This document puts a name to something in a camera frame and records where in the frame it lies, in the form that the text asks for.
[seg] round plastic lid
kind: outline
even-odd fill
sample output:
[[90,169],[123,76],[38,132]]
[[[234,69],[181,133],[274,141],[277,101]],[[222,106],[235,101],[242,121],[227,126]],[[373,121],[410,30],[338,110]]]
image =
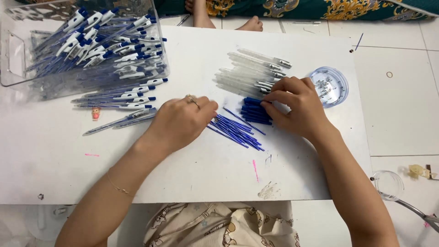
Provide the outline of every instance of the round plastic lid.
[[309,76],[316,87],[317,94],[324,107],[342,103],[348,96],[348,81],[344,75],[331,67],[320,67]]
[[373,182],[381,198],[388,201],[397,201],[404,192],[404,183],[398,174],[392,171],[377,171]]

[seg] ring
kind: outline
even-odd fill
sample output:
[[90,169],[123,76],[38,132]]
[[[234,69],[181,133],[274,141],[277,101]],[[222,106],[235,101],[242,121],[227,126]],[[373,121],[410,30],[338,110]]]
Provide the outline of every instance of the ring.
[[199,110],[201,110],[200,105],[197,103],[197,101],[194,99],[194,97],[190,94],[186,95],[186,97],[189,97],[189,99],[191,100],[191,103],[195,103],[198,107]]

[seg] white table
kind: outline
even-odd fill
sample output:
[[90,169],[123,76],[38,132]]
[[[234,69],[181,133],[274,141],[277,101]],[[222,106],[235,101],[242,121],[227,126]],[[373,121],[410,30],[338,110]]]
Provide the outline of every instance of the white table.
[[[353,54],[348,38],[304,38],[282,33],[239,32],[185,27],[162,27],[168,38],[171,75],[150,95],[159,107],[187,93],[207,95],[233,111],[242,97],[219,90],[212,79],[221,67],[231,68],[227,52],[238,47],[292,62],[289,76],[305,77],[321,66],[340,70],[349,82],[347,99],[326,109],[349,149],[367,175],[371,163]],[[69,96],[47,102],[0,106],[0,204],[73,204],[147,129],[136,125],[82,133],[126,115],[102,110],[93,122],[89,110],[72,109]],[[135,203],[319,200],[329,199],[317,155],[302,138],[276,127],[255,134],[265,152],[246,149],[206,129],[188,147],[160,164],[145,180]],[[99,157],[86,156],[86,153]],[[256,164],[259,182],[256,179]],[[258,193],[271,182],[272,194]],[[44,194],[44,200],[38,195]]]

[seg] thin gold bracelet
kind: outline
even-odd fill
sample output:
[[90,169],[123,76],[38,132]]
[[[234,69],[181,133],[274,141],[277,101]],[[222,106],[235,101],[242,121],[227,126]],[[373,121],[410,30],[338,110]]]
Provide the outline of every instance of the thin gold bracelet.
[[116,190],[118,190],[118,191],[120,191],[120,192],[122,192],[122,193],[124,193],[124,194],[126,194],[126,195],[133,196],[133,195],[130,195],[130,193],[129,193],[128,191],[126,191],[126,190],[124,190],[124,189],[121,189],[121,188],[117,187],[117,186],[113,183],[113,181],[111,181],[111,179],[110,179],[110,174],[108,174],[109,171],[110,171],[110,170],[107,171],[107,178],[108,178],[108,181],[110,181],[111,185],[113,185],[113,187],[114,187]]

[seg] small toy figurine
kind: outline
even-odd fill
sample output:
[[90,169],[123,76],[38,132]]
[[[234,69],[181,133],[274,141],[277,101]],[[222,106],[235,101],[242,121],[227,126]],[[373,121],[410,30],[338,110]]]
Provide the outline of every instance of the small toy figurine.
[[93,121],[97,121],[99,119],[100,113],[101,109],[99,107],[91,108],[91,116],[93,117]]

